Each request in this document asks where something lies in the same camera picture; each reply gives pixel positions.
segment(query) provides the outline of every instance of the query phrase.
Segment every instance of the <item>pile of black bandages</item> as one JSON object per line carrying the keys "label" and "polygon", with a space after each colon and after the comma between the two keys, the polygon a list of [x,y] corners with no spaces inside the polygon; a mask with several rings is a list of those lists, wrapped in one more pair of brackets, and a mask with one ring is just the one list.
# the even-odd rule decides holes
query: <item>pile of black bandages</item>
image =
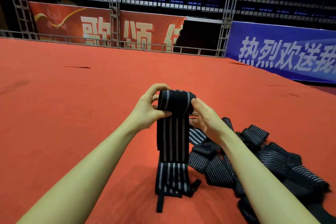
{"label": "pile of black bandages", "polygon": [[201,181],[190,184],[189,162],[189,115],[194,111],[191,92],[162,90],[159,94],[158,110],[172,112],[167,118],[157,121],[157,149],[160,151],[155,183],[158,195],[158,213],[163,210],[165,196],[191,197]]}
{"label": "pile of black bandages", "polygon": [[[233,130],[229,118],[222,120]],[[236,197],[241,198],[238,208],[246,221],[259,223],[221,147],[207,138],[201,130],[190,127],[189,131],[189,141],[194,145],[189,155],[189,166],[204,174],[209,185],[232,188]],[[264,144],[269,133],[254,125],[236,134],[320,223],[336,223],[336,218],[322,207],[325,194],[330,192],[329,184],[305,168],[300,155],[289,153],[275,143]]]}

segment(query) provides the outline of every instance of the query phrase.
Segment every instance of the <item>banner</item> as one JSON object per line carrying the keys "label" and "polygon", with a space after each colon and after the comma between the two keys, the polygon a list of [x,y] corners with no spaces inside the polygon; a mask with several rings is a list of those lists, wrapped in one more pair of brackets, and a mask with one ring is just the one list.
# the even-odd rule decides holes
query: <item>banner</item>
{"label": "banner", "polygon": [[[110,10],[72,5],[29,2],[40,34],[76,38],[40,36],[41,40],[63,41],[90,45],[109,44],[111,38]],[[186,17],[120,11],[120,40],[135,42],[128,48],[162,50],[162,44],[173,46]],[[172,52],[172,47],[164,47]]]}
{"label": "banner", "polygon": [[292,80],[336,83],[336,31],[235,21],[226,57]]}

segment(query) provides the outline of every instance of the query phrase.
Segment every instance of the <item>person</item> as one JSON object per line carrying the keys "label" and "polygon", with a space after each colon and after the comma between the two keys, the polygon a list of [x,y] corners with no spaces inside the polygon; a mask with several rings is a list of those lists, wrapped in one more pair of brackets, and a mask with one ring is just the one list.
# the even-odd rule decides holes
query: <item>person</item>
{"label": "person", "polygon": [[[133,137],[158,119],[171,115],[152,105],[160,90],[170,88],[166,84],[151,86],[126,120],[45,193],[18,223],[85,223]],[[260,223],[318,223],[212,108],[201,99],[192,99],[191,104],[195,112],[190,124],[222,147]]]}

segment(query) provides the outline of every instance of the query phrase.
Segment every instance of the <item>metal railing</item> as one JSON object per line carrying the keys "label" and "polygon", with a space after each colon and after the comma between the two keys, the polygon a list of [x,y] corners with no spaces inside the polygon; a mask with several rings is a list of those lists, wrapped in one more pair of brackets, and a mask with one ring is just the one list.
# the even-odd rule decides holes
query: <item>metal railing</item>
{"label": "metal railing", "polygon": [[22,38],[22,32],[0,29],[0,38],[11,38],[11,39],[49,42],[49,43],[58,43],[58,44],[75,44],[75,45],[82,45],[82,46],[96,46],[96,47],[127,49],[127,50],[135,50],[135,51],[174,53],[174,54],[183,54],[183,55],[221,58],[221,57],[216,56],[217,50],[212,50],[212,49],[185,47],[185,46],[176,46],[176,45],[165,45],[165,44],[147,44],[147,43],[120,41],[120,40],[118,41],[116,39],[92,39],[92,38],[84,38],[84,37],[77,37],[77,36],[40,34],[40,33],[34,33],[34,32],[30,32],[29,34],[33,35],[34,37],[33,38],[31,37]]}

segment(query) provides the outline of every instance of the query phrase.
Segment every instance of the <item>right hand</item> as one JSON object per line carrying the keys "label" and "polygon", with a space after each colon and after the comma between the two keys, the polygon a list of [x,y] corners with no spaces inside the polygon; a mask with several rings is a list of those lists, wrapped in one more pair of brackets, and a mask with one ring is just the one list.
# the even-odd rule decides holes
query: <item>right hand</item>
{"label": "right hand", "polygon": [[191,100],[191,104],[198,114],[198,118],[190,118],[189,124],[201,129],[204,134],[218,145],[231,129],[221,120],[217,113],[199,98]]}

